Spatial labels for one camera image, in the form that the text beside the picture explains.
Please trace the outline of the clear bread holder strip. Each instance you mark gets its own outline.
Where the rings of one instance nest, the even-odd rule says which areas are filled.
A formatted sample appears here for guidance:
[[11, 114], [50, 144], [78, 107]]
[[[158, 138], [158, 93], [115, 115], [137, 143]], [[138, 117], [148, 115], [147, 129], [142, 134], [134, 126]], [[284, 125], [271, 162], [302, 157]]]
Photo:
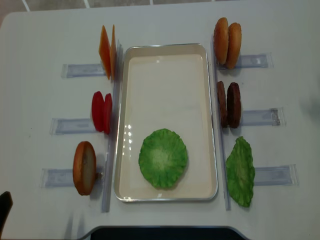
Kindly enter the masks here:
[[72, 169], [43, 168], [40, 177], [41, 188], [74, 187]]

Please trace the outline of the orange cheese slice left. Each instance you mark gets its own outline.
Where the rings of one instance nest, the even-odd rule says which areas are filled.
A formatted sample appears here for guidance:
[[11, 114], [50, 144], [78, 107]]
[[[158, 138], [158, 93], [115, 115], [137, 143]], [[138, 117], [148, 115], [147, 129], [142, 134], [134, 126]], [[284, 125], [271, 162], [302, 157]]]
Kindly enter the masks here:
[[110, 80], [111, 77], [110, 47], [108, 34], [105, 26], [103, 25], [101, 28], [98, 53], [108, 80]]

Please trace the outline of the clear patty holder strip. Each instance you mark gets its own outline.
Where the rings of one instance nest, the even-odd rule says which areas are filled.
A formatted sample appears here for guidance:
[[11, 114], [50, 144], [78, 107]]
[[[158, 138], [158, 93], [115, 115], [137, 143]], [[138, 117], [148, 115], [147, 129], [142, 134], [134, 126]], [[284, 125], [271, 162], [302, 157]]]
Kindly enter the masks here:
[[285, 126], [286, 119], [282, 107], [264, 110], [244, 110], [240, 126]]

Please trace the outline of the red tomato slice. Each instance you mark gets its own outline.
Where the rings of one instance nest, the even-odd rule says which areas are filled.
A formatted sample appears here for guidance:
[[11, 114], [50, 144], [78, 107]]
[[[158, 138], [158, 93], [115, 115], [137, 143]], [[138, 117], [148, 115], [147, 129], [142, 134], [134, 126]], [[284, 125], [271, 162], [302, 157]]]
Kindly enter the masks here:
[[95, 129], [98, 132], [102, 132], [104, 130], [103, 123], [103, 108], [104, 108], [104, 99], [103, 95], [100, 91], [97, 91], [93, 94], [92, 102], [91, 102], [91, 115], [92, 121]]
[[104, 100], [104, 108], [103, 108], [103, 131], [105, 134], [110, 133], [110, 122], [111, 122], [111, 115], [112, 115], [112, 95], [108, 93], [105, 96]]

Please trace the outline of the bun slice right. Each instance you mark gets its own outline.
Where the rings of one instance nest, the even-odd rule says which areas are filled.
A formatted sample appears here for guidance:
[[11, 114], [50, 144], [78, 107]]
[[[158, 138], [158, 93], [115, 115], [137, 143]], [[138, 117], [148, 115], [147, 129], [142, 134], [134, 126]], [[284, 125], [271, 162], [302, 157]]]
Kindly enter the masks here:
[[240, 55], [241, 44], [242, 44], [241, 25], [237, 22], [234, 22], [228, 27], [228, 52], [227, 52], [227, 58], [225, 63], [228, 69], [235, 68]]

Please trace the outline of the bun slice left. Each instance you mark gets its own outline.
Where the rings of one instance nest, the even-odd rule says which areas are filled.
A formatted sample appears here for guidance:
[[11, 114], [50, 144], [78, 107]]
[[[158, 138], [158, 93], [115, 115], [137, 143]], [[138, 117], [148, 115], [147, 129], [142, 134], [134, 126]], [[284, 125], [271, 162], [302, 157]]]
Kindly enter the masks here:
[[224, 65], [227, 60], [229, 47], [229, 24], [226, 17], [221, 17], [215, 25], [213, 47], [218, 63]]

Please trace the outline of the green lettuce leaf rear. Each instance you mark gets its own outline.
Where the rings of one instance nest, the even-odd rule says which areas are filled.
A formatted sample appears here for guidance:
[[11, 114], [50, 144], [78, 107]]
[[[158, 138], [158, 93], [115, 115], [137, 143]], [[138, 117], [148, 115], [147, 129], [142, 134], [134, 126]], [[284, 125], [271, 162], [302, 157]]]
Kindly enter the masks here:
[[227, 189], [231, 198], [241, 207], [248, 208], [254, 195], [255, 168], [252, 148], [239, 136], [226, 160]]

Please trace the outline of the clear bun holder strip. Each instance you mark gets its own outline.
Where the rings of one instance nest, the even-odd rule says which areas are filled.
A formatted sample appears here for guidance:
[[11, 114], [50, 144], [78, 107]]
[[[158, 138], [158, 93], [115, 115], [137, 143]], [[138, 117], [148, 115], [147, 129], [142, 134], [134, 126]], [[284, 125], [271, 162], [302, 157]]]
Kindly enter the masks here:
[[260, 54], [241, 54], [238, 57], [234, 69], [248, 68], [273, 68], [272, 54], [270, 52]]

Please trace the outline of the green lettuce leaf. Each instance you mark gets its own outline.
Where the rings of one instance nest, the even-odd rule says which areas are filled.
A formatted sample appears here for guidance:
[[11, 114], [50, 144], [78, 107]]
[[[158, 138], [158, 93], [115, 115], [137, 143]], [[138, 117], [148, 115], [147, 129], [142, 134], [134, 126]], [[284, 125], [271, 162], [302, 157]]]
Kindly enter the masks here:
[[188, 165], [188, 151], [182, 138], [167, 128], [153, 131], [141, 145], [138, 164], [145, 178], [156, 189], [171, 189]]
[[239, 136], [226, 160], [227, 189], [231, 198], [241, 207], [248, 208], [254, 195], [255, 168], [252, 148]]

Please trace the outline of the bun slice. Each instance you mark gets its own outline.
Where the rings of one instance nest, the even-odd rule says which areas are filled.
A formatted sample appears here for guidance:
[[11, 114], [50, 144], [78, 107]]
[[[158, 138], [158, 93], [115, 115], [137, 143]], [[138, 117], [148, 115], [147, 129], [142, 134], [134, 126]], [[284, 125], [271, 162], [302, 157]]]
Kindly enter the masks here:
[[225, 63], [228, 69], [235, 68], [240, 55], [241, 44], [242, 44], [241, 25], [237, 22], [234, 22], [228, 27], [228, 52], [227, 52], [227, 58]]
[[213, 47], [218, 63], [224, 65], [227, 60], [229, 47], [229, 24], [226, 17], [221, 17], [215, 25]]

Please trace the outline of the red tomato slice right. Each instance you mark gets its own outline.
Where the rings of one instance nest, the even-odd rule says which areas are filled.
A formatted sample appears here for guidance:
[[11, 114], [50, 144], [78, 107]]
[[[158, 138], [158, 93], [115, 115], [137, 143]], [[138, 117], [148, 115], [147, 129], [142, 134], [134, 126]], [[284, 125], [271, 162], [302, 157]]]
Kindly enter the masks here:
[[111, 122], [111, 115], [112, 115], [112, 95], [108, 93], [105, 96], [104, 100], [104, 108], [103, 108], [103, 131], [105, 134], [110, 133], [110, 122]]

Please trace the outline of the green lettuce leaf front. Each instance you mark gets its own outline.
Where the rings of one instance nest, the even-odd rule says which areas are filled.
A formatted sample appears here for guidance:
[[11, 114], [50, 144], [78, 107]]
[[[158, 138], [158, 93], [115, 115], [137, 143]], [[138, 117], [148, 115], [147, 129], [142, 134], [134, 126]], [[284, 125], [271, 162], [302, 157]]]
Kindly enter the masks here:
[[182, 138], [167, 128], [153, 131], [141, 145], [138, 164], [145, 178], [156, 189], [171, 189], [188, 165], [188, 151]]

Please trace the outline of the orange cheese slice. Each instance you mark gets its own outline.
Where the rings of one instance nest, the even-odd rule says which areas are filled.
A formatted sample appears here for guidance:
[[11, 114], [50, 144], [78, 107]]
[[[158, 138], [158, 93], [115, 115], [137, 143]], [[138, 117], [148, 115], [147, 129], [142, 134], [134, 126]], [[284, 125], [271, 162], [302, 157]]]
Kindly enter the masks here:
[[115, 37], [115, 25], [113, 25], [111, 47], [110, 47], [110, 67], [111, 67], [111, 76], [113, 80], [115, 80], [115, 75], [116, 75], [116, 60], [117, 60], [117, 48], [116, 48], [116, 37]]
[[108, 34], [105, 26], [103, 25], [101, 28], [98, 53], [108, 80], [110, 80], [111, 77], [110, 47]]

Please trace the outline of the red tomato slice left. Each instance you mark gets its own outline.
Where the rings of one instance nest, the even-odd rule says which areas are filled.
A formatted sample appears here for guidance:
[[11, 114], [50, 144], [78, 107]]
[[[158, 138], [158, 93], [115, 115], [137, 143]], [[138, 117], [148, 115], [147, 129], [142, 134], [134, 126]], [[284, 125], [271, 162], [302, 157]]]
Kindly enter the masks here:
[[104, 130], [103, 123], [103, 108], [104, 108], [104, 99], [103, 95], [100, 91], [97, 91], [93, 94], [92, 102], [91, 102], [91, 115], [92, 121], [95, 129], [98, 132], [102, 132]]

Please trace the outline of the orange cheese slice right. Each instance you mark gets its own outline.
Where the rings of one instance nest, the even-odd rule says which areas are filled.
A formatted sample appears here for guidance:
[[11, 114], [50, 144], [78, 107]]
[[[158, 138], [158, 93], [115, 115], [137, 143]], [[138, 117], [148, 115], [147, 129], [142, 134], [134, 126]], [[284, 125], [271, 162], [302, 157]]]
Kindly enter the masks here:
[[115, 80], [115, 75], [116, 75], [116, 60], [117, 60], [117, 48], [116, 48], [116, 37], [115, 37], [115, 25], [113, 25], [111, 47], [110, 47], [110, 67], [111, 67], [111, 76], [113, 80]]

